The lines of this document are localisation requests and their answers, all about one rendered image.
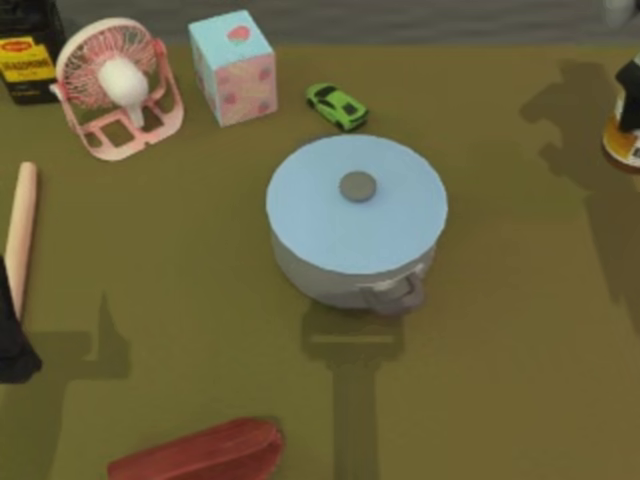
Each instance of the light blue lid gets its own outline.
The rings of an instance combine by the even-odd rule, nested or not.
[[[231,40],[228,34],[239,27],[246,27],[249,36]],[[195,41],[209,68],[218,68],[258,55],[273,53],[269,42],[247,10],[218,15],[189,24],[191,41]]]
[[[340,192],[352,171],[370,174],[374,196]],[[290,155],[267,189],[273,232],[298,257],[325,270],[374,274],[399,268],[435,246],[447,217],[440,177],[413,150],[371,135],[317,140]]]

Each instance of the fan grille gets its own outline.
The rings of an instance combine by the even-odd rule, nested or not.
[[[154,42],[147,30],[133,25],[106,28],[87,38],[65,62],[62,83],[69,101],[89,109],[113,106],[98,72],[118,56],[129,59],[147,76],[156,69]]]

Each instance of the table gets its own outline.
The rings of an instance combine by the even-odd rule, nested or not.
[[[282,47],[280,113],[222,130],[176,49],[183,130],[114,165],[58,106],[1,97],[0,225],[20,162],[42,172],[24,320],[46,370],[0,389],[0,477],[100,478],[113,458],[259,415],[287,436],[278,480],[638,478],[640,196],[598,150],[633,53]],[[337,341],[363,320],[298,293],[268,241],[271,173],[333,133],[302,97],[324,79],[449,194],[428,305],[372,326],[386,346]],[[334,427],[356,411],[360,430]],[[351,448],[336,472],[334,445]]]

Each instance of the pot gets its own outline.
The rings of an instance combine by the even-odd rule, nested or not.
[[[402,315],[424,301],[447,196],[416,152],[346,134],[309,143],[277,168],[267,215],[275,259],[302,293]]]

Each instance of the pot handle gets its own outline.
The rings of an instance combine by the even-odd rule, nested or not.
[[[416,272],[411,272],[398,280],[398,282],[408,282],[409,292],[391,301],[380,298],[372,287],[362,287],[362,296],[369,308],[380,315],[402,315],[424,302],[424,287],[420,276]]]

